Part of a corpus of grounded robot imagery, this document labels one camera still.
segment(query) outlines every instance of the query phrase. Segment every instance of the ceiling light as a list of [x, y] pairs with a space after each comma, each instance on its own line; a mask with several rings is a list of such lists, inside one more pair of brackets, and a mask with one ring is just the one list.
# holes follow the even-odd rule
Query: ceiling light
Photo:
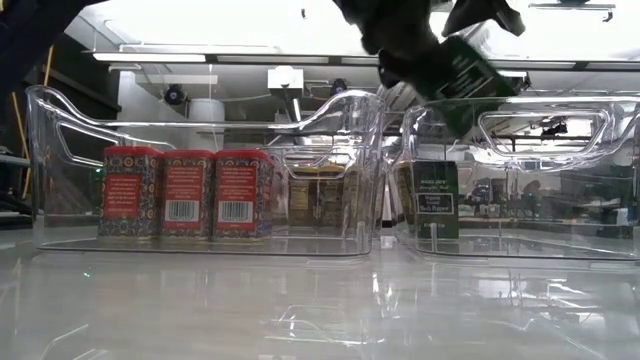
[[93, 53], [93, 57], [98, 61], [107, 62], [129, 62], [129, 63], [203, 63], [207, 59], [203, 54], [149, 54], [149, 53]]
[[255, 55], [218, 55], [219, 63], [248, 64], [328, 64], [326, 56], [255, 56]]

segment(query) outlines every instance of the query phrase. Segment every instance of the barcode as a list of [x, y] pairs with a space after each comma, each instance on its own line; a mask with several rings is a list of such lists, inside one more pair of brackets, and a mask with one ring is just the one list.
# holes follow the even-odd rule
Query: barcode
[[253, 202], [220, 201], [218, 221], [232, 223], [253, 222]]
[[165, 220], [197, 222], [200, 211], [199, 201], [167, 200]]

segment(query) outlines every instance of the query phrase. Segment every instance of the patterned tin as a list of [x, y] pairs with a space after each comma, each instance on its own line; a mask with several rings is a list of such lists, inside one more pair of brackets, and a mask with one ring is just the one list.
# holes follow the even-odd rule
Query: patterned tin
[[271, 235], [274, 164], [260, 150], [222, 150], [216, 155], [214, 241]]
[[163, 241], [210, 239], [215, 157], [207, 150], [165, 152]]
[[98, 239], [148, 241], [160, 232], [163, 153], [151, 147], [104, 151]]

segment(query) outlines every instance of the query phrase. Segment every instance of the box label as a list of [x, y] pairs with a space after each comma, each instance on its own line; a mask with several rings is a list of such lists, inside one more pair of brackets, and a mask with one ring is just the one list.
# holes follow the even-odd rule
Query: box label
[[216, 194], [218, 230], [255, 230], [257, 168], [224, 165]]
[[458, 167], [452, 161], [413, 163], [418, 238], [458, 239]]
[[141, 174], [108, 174], [105, 180], [104, 216], [137, 218]]
[[204, 191], [204, 167], [169, 166], [166, 175], [164, 227], [199, 229]]

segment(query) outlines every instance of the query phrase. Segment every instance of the ceiling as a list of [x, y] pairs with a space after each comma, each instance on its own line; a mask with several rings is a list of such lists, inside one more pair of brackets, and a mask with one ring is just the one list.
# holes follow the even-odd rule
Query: ceiling
[[[531, 10], [526, 0], [509, 2], [520, 9], [528, 30], [518, 39], [495, 23], [485, 24], [472, 43], [491, 58], [627, 60], [640, 56], [640, 43], [633, 35], [636, 31], [631, 30], [636, 21], [632, 14], [640, 12], [637, 0], [615, 1], [614, 18], [607, 23], [602, 21], [605, 14], [598, 11], [550, 12]], [[432, 16], [432, 27], [441, 28], [446, 16]], [[86, 8], [67, 33], [96, 51], [143, 51], [144, 46], [130, 45], [159, 44], [181, 51], [187, 45], [205, 47], [218, 53], [364, 55], [359, 31], [343, 20], [330, 0], [111, 0]], [[266, 97], [269, 68], [273, 66], [145, 65], [144, 71], [135, 73], [136, 81], [154, 96], [160, 97], [168, 83], [182, 83], [191, 98], [225, 101], [229, 120], [260, 121], [272, 119], [281, 107], [279, 100]], [[301, 102], [302, 110], [317, 109], [328, 96], [326, 84], [336, 78], [373, 92], [379, 86], [374, 67], [302, 68], [311, 90]], [[640, 91], [640, 74], [636, 73], [529, 74], [534, 90]], [[261, 95], [265, 96], [237, 101]]]

